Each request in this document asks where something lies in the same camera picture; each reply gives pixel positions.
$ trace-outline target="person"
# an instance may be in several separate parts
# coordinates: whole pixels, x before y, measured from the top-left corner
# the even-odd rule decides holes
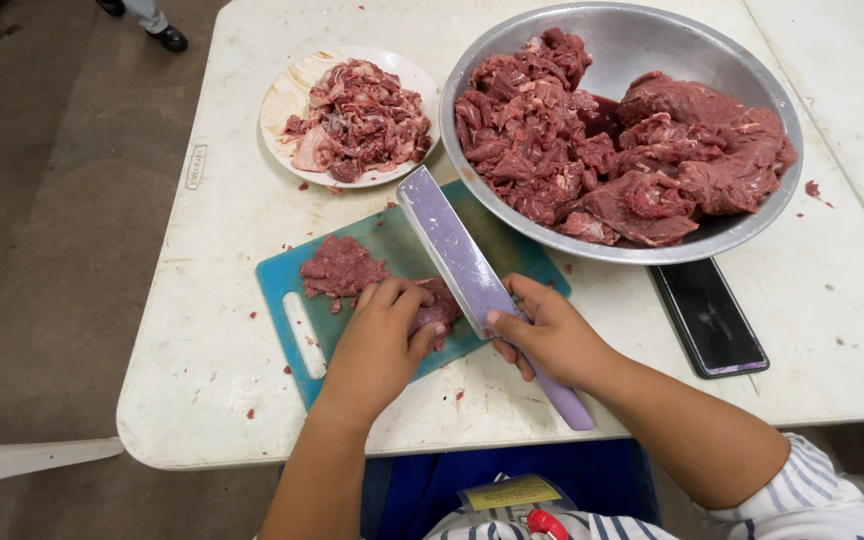
[[[158,40],[163,47],[173,53],[185,51],[189,42],[179,29],[169,24],[165,14],[159,9],[159,0],[95,0],[99,6],[114,18],[121,18],[126,10],[138,19],[145,32]]]
[[[783,435],[724,400],[624,356],[551,287],[516,274],[502,284],[534,325],[493,311],[487,321],[498,336],[525,349],[555,381],[604,405],[702,508],[717,537],[864,540],[864,497],[805,438]],[[362,292],[258,538],[359,538],[366,437],[445,330],[429,323],[407,339],[417,309],[431,300],[431,293],[404,277],[372,283]],[[493,346],[522,379],[534,380],[532,367],[508,342],[496,338]],[[504,514],[492,514],[495,521],[479,526],[433,529],[434,538],[529,537],[525,524],[503,521]],[[555,517],[575,539],[673,538],[633,518],[577,512]]]

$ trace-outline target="knife handle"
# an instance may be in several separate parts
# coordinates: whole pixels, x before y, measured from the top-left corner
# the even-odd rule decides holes
[[[530,325],[532,324],[532,321],[525,316],[525,313],[519,314],[518,318]],[[579,399],[579,396],[575,393],[574,389],[558,384],[558,382],[552,380],[549,375],[539,369],[539,366],[536,365],[536,362],[533,361],[532,357],[529,356],[529,353],[526,352],[525,349],[522,349],[522,347],[517,345],[508,337],[503,337],[502,339],[511,343],[515,349],[522,351],[522,356],[524,356],[525,360],[532,366],[532,369],[535,372],[535,378],[538,379],[538,386],[541,387],[543,392],[545,392],[545,397],[549,399],[549,403],[552,404],[552,407],[554,407],[555,410],[558,411],[558,414],[561,415],[562,420],[564,420],[573,431],[584,432],[595,428],[592,415],[590,415],[589,411],[586,410],[586,406],[582,403],[582,399]]]

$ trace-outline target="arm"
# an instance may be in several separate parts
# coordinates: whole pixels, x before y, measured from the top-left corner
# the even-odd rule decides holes
[[[499,311],[489,313],[489,324],[550,377],[606,406],[699,505],[735,508],[786,464],[789,443],[768,423],[620,354],[551,288],[516,274],[503,285],[534,325]],[[520,353],[501,339],[493,344],[532,381]]]
[[[359,538],[366,437],[446,330],[409,325],[432,294],[405,277],[372,283],[332,354],[259,533],[272,538]]]

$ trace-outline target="teal cutting board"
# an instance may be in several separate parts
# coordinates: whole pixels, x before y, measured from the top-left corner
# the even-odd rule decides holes
[[[570,295],[571,287],[542,246],[489,213],[461,181],[452,181],[441,190],[499,277],[517,272],[539,283],[551,284],[564,296]],[[387,261],[385,267],[392,276],[418,280],[439,275],[435,264],[399,207],[385,209],[347,227],[339,228],[333,231],[332,235],[339,238],[352,236],[358,240],[372,257]],[[292,369],[306,411],[319,396],[323,379],[309,376],[282,299],[289,292],[298,293],[326,363],[331,362],[335,346],[354,313],[354,309],[349,307],[351,299],[342,299],[342,310],[332,315],[331,298],[319,294],[309,299],[303,293],[299,266],[312,259],[321,242],[322,237],[319,237],[295,246],[289,251],[259,262],[255,268],[278,341],[282,344],[285,360]],[[442,349],[430,352],[418,366],[413,381],[461,358],[484,343],[475,335],[465,317],[460,318],[456,321],[455,329],[445,339]]]

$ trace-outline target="yellow label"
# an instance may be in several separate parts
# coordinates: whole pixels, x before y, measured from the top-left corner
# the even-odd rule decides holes
[[[524,474],[463,491],[473,510],[513,507],[523,503],[541,503],[562,498],[548,482],[534,474]]]

